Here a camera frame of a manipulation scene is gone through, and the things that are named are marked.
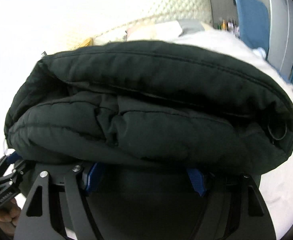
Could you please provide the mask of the person's left hand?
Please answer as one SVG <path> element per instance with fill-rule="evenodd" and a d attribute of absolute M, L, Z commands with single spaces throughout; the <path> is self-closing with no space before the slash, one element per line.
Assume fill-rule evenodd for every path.
<path fill-rule="evenodd" d="M 10 202 L 12 204 L 9 208 L 0 210 L 0 228 L 8 237 L 13 237 L 21 215 L 21 208 L 18 206 L 15 198 L 10 200 Z"/>

